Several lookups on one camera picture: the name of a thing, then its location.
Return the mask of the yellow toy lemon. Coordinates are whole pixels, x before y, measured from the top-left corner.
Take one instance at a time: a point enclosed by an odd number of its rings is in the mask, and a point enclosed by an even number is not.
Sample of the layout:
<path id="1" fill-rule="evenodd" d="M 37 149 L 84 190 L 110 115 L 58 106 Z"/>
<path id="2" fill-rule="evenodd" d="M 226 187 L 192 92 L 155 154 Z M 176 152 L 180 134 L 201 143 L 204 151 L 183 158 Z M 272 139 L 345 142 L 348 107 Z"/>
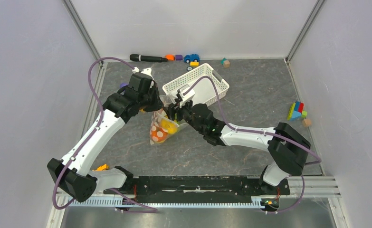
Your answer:
<path id="1" fill-rule="evenodd" d="M 178 131 L 177 124 L 166 119 L 161 119 L 160 126 L 167 134 L 175 134 Z"/>

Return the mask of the white perforated plastic basket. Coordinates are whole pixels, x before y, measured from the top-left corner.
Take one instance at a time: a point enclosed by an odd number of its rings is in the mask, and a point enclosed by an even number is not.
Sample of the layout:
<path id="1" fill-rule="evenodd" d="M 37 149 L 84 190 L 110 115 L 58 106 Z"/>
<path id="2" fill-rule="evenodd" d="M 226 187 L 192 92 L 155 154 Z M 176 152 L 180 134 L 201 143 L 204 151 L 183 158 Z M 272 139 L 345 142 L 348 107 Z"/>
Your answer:
<path id="1" fill-rule="evenodd" d="M 194 86 L 190 93 L 193 95 L 193 104 L 204 103 L 208 106 L 217 102 L 216 95 L 223 98 L 229 84 L 208 63 L 204 63 L 195 69 L 175 78 L 162 86 L 163 91 L 171 99 L 176 98 L 178 91 L 186 91 Z"/>

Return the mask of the clear dotted zip bag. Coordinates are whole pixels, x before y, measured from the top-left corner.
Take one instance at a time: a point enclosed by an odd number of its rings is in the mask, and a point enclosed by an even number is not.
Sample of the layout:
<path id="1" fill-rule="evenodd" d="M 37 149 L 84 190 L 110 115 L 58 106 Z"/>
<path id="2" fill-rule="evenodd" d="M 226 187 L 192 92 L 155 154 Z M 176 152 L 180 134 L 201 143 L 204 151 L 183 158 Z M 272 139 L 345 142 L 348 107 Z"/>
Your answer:
<path id="1" fill-rule="evenodd" d="M 180 122 L 170 120 L 163 108 L 154 111 L 149 131 L 150 145 L 165 142 L 168 138 L 178 133 L 186 126 L 187 123 L 184 120 Z"/>

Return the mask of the orange toy pumpkin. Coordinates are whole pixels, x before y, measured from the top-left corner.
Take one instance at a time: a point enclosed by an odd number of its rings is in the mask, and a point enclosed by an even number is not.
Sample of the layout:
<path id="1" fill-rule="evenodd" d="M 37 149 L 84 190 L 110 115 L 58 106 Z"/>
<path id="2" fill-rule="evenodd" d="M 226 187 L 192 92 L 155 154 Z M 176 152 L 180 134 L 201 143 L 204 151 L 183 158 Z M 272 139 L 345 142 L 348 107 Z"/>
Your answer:
<path id="1" fill-rule="evenodd" d="M 168 138 L 168 133 L 159 126 L 152 125 L 150 129 L 150 140 L 152 144 L 162 143 Z"/>

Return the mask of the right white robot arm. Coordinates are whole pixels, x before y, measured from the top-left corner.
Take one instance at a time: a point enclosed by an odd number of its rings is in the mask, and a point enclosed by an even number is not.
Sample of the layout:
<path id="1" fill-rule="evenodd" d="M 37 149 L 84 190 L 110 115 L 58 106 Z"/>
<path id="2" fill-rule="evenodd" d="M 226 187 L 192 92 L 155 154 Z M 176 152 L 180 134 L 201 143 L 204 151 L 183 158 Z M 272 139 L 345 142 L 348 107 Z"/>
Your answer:
<path id="1" fill-rule="evenodd" d="M 164 111 L 170 120 L 185 121 L 213 146 L 243 146 L 268 152 L 273 163 L 264 168 L 258 180 L 265 194 L 275 191 L 282 180 L 303 173 L 311 144 L 287 123 L 269 128 L 237 126 L 215 118 L 206 104 L 192 101 L 184 106 L 170 104 Z"/>

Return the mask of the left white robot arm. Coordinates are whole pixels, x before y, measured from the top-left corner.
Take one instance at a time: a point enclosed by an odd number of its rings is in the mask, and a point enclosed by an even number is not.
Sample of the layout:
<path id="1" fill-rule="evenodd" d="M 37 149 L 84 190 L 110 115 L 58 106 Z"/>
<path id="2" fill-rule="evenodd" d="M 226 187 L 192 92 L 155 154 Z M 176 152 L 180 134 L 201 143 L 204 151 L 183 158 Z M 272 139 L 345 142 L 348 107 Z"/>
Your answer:
<path id="1" fill-rule="evenodd" d="M 140 110 L 154 112 L 162 107 L 158 86 L 149 69 L 133 73 L 127 86 L 107 98 L 98 119 L 77 145 L 62 159 L 52 158 L 48 162 L 47 169 L 56 186 L 78 202 L 110 188 L 129 193 L 134 181 L 124 169 L 93 171 L 91 166 L 110 139 Z"/>

